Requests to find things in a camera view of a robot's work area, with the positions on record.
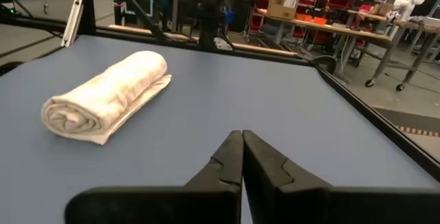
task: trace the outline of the floor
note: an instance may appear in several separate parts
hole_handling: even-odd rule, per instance
[[[34,16],[67,20],[73,0],[47,0],[49,14],[43,13],[43,0],[20,1]],[[97,25],[108,26],[112,24],[112,0],[94,1]],[[0,34],[5,35],[0,36],[0,54],[51,36],[44,31],[7,25],[0,25]],[[239,34],[231,35],[231,40],[238,43],[243,42],[243,38]],[[53,37],[44,43],[0,58],[0,64],[16,60],[32,60],[58,47],[60,42],[59,38]],[[383,49],[374,46],[370,46],[369,51],[375,54],[384,53]],[[393,60],[411,64],[414,57],[410,55],[407,48],[402,47],[395,52]],[[404,91],[397,92],[395,87],[399,84],[399,79],[403,79],[406,73],[398,69],[386,69],[385,74],[379,77],[374,87],[366,88],[364,86],[364,82],[373,75],[378,63],[378,60],[365,56],[358,68],[348,65],[345,72],[352,79],[352,83],[346,87],[367,104],[377,108],[382,115],[388,117],[402,131],[407,132],[410,138],[440,161],[440,65],[423,64],[411,85],[407,86]]]

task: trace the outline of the gray floor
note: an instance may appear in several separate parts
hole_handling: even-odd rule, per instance
[[[73,0],[47,0],[49,14],[43,13],[43,0],[21,0],[34,16],[43,16],[52,19],[66,20]],[[113,23],[112,0],[94,0],[97,25],[108,26]],[[41,38],[50,36],[40,30],[29,30],[20,27],[0,25],[0,54],[10,49],[26,45]],[[242,43],[240,36],[231,36],[234,42]],[[53,38],[40,45],[0,58],[0,64],[10,61],[29,61],[38,55],[48,52],[60,44],[59,38]],[[380,48],[370,47],[370,51],[382,54]],[[393,60],[411,64],[414,57],[405,48],[401,48],[393,55]],[[427,115],[440,118],[440,65],[424,64],[421,66],[423,73],[417,73],[412,80],[412,85],[407,86],[403,92],[396,92],[397,79],[403,79],[405,71],[399,69],[386,69],[374,87],[367,89],[364,86],[377,67],[378,61],[365,56],[359,68],[346,67],[346,74],[352,79],[347,87],[363,101],[372,107],[403,111],[418,115]],[[410,135],[420,146],[429,150],[431,154],[440,159],[440,139],[423,135]]]

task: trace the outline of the rolled towel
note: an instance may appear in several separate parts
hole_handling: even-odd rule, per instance
[[[124,122],[171,80],[165,59],[136,52],[61,96],[50,98],[41,118],[52,132],[104,145]]]

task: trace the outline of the black metal frame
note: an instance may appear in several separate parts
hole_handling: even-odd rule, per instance
[[[139,43],[150,43],[163,46],[178,47],[182,49],[191,49],[201,52],[211,52],[217,54],[224,54],[229,56],[239,56],[249,59],[265,60],[270,62],[287,63],[291,65],[301,65],[308,67],[315,67],[319,74],[327,84],[333,87],[346,101],[353,105],[367,120],[375,125],[381,132],[383,132],[389,139],[398,145],[407,155],[414,159],[425,171],[432,175],[440,182],[440,163],[434,157],[429,155],[426,151],[420,148],[416,143],[407,138],[399,129],[393,126],[389,121],[377,113],[374,109],[369,107],[358,97],[353,95],[347,88],[342,86],[332,75],[323,70],[319,65],[313,62],[303,60],[300,58],[292,58],[282,56],[279,54],[256,52],[251,49],[238,49],[235,51],[223,50],[206,50],[197,46],[194,41],[161,41],[154,36],[148,36],[137,32],[120,31],[109,29],[106,27],[96,27],[94,19],[94,0],[83,0],[84,12],[82,20],[78,29],[78,34],[88,34],[92,36],[101,36],[106,38],[116,38]],[[53,30],[62,32],[65,29],[65,22],[54,21],[49,19],[24,18],[17,19],[2,19],[0,23],[8,25],[18,25],[22,27]]]
[[[243,176],[256,224],[440,222],[438,190],[332,186],[252,131],[243,138]]]
[[[232,131],[184,186],[82,192],[67,204],[65,223],[240,223],[243,150],[241,131]]]

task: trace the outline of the blue table surface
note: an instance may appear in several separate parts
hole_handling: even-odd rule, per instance
[[[173,79],[105,146],[43,126],[50,96],[140,50],[160,53]],[[439,188],[311,67],[81,36],[0,78],[0,90],[2,224],[62,223],[70,198],[96,186],[184,185],[243,129],[335,186]]]

